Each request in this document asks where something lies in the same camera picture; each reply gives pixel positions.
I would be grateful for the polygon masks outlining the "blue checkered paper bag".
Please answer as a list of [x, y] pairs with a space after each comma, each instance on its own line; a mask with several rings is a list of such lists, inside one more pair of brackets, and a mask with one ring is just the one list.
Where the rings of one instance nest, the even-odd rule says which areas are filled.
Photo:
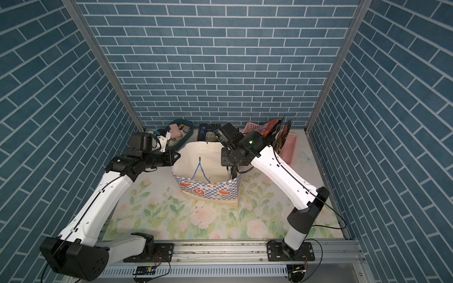
[[180, 151], [172, 174], [191, 198], [220, 205], [238, 206], [242, 176], [221, 165], [224, 146], [219, 142], [194, 141]]

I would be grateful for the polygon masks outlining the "black seasoning packet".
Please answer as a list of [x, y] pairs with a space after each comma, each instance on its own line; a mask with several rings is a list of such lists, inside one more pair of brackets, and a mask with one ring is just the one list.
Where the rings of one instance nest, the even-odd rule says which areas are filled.
[[285, 122], [282, 129], [278, 132], [276, 142], [274, 144], [274, 150], [277, 152], [277, 154], [281, 154], [283, 151], [283, 147], [285, 145], [287, 136], [289, 135], [289, 131], [291, 128], [291, 122], [292, 120], [288, 120], [287, 122]]

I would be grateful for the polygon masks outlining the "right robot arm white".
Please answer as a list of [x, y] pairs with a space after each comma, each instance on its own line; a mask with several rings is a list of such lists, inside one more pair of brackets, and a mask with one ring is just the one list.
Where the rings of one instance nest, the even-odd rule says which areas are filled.
[[230, 124], [226, 127], [215, 134], [224, 146], [221, 165], [253, 166], [269, 177], [294, 205], [287, 217], [290, 228], [281, 248], [288, 257], [295, 255], [326, 204], [330, 192], [325, 187], [311, 185], [299, 176], [279, 157], [268, 137], [256, 131], [245, 136]]

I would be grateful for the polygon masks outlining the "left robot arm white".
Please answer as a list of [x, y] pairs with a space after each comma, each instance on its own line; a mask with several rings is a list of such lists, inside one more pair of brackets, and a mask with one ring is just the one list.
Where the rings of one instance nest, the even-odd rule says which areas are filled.
[[153, 235], [135, 232], [125, 239], [100, 244], [100, 232], [122, 195], [147, 169], [173, 166], [180, 154], [173, 150], [114, 157], [98, 187], [73, 220], [56, 236], [47, 237], [40, 252], [47, 268], [77, 280], [93, 281], [105, 268], [125, 259], [154, 259]]

